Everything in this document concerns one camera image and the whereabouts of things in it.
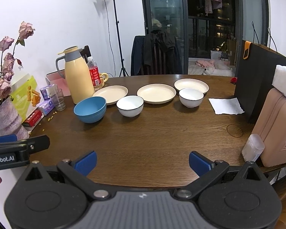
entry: vase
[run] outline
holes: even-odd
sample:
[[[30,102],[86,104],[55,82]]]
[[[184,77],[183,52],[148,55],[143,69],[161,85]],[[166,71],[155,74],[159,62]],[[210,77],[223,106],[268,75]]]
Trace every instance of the vase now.
[[[15,134],[17,140],[29,137],[28,131],[22,126],[22,118],[10,97],[0,105],[0,131],[3,135]]]

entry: black shopping bag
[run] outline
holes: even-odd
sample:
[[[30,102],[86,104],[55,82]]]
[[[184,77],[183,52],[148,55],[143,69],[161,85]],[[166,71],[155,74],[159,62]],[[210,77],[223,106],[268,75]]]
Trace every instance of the black shopping bag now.
[[[251,43],[248,49],[248,42],[243,40],[241,60],[238,64],[234,96],[245,111],[248,122],[256,123],[266,96],[273,88],[272,80],[276,65],[286,66],[286,57],[270,49],[270,46],[259,43]]]

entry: jug lid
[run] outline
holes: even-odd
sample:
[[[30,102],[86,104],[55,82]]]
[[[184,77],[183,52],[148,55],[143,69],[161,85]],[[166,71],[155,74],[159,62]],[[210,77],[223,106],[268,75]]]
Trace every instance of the jug lid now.
[[[63,52],[58,53],[58,55],[63,54],[63,53],[67,54],[67,53],[74,52],[77,50],[78,50],[78,46],[71,46],[71,47],[65,49]]]

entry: blue bowl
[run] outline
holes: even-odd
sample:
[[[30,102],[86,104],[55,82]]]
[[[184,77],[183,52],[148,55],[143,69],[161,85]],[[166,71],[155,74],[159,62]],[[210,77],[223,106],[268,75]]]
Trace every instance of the blue bowl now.
[[[95,123],[104,117],[106,100],[100,96],[93,96],[79,102],[73,111],[82,122]]]

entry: red bottle label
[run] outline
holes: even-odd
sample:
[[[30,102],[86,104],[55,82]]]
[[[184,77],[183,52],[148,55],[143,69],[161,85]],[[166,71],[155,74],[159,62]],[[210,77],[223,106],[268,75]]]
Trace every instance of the red bottle label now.
[[[100,75],[98,73],[98,67],[93,66],[92,68],[89,69],[90,71],[90,76],[92,79],[93,86],[97,86],[101,83]]]

